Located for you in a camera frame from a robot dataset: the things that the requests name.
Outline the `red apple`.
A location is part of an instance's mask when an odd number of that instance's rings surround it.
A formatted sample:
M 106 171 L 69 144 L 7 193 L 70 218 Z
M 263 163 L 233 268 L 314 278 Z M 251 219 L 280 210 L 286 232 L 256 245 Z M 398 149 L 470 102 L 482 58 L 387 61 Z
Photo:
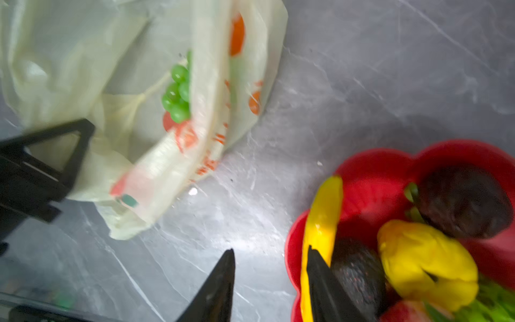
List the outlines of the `red apple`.
M 399 301 L 384 312 L 379 322 L 432 322 L 420 301 Z

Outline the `yellow banana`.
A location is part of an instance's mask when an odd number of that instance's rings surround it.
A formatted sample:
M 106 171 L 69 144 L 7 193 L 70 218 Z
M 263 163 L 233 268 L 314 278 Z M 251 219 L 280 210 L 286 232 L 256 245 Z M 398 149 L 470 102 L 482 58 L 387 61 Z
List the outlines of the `yellow banana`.
M 300 310 L 304 322 L 313 320 L 307 274 L 308 249 L 318 250 L 326 264 L 331 264 L 342 201 L 342 178 L 339 176 L 329 177 L 319 187 L 307 216 L 300 271 Z

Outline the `dark purple round fruit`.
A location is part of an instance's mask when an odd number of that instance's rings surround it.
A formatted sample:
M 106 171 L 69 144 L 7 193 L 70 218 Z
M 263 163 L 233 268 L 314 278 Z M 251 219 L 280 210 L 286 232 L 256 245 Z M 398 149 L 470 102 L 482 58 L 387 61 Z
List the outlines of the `dark purple round fruit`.
M 405 189 L 422 220 L 450 237 L 490 239 L 508 229 L 514 209 L 488 172 L 469 165 L 444 166 Z

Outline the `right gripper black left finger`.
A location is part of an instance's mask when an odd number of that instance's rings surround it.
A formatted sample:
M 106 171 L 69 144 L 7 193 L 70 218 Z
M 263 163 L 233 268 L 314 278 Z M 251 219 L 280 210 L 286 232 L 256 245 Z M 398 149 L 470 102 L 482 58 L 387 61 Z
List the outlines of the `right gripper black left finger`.
M 230 322 L 236 260 L 226 250 L 177 322 Z

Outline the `yellow lemon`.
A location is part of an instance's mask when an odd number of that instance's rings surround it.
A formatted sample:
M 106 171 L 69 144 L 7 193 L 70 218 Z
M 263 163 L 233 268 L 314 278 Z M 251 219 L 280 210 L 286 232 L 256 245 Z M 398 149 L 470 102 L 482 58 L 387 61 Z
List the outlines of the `yellow lemon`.
M 455 239 L 429 225 L 391 220 L 378 232 L 386 278 L 403 298 L 456 312 L 478 294 L 478 268 Z

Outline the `dark brown avocado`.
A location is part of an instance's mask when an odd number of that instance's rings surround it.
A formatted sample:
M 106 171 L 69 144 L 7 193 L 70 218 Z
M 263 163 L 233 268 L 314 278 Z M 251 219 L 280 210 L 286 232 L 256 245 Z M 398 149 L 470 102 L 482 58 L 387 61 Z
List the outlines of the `dark brown avocado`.
M 358 240 L 336 240 L 331 271 L 367 321 L 386 311 L 386 277 L 377 253 Z

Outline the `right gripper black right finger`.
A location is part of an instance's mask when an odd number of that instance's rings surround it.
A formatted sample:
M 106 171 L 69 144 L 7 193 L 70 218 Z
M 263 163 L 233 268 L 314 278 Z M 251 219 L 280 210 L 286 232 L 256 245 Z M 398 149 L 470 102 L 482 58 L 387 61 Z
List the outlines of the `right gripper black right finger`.
M 314 322 L 366 321 L 318 250 L 308 248 L 307 274 Z

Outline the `green grapes bunch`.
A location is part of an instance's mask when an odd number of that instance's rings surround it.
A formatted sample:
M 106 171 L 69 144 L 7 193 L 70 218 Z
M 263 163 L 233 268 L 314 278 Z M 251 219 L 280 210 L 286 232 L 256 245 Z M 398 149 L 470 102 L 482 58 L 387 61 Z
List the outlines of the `green grapes bunch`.
M 192 51 L 186 53 L 183 63 L 175 64 L 170 70 L 171 83 L 162 96 L 162 106 L 174 123 L 189 121 L 190 112 L 190 67 Z

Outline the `green bell pepper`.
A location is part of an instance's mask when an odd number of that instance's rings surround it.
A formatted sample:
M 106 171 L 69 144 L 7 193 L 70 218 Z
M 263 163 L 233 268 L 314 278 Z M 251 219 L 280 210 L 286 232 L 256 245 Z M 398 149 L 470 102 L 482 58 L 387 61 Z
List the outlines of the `green bell pepper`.
M 454 314 L 454 321 L 514 322 L 514 291 L 479 276 L 476 299 Z

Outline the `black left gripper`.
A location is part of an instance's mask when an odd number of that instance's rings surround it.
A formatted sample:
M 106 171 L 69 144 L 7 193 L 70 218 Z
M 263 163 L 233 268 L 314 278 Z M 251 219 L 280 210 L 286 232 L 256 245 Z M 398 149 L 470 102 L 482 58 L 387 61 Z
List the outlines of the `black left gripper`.
M 1 142 L 1 253 L 5 239 L 29 218 L 52 223 L 61 202 L 73 188 L 95 126 L 87 119 L 63 123 Z M 27 152 L 29 146 L 77 134 L 67 163 L 58 171 Z

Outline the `cream plastic bag orange print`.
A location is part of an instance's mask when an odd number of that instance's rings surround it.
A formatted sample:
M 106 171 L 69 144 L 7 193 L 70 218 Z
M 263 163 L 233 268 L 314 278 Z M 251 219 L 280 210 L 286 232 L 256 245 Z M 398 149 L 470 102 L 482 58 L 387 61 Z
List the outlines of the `cream plastic bag orange print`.
M 128 240 L 258 122 L 287 21 L 282 1 L 2 1 L 1 90 L 25 131 L 95 126 L 69 198 Z M 177 124 L 162 96 L 189 50 Z

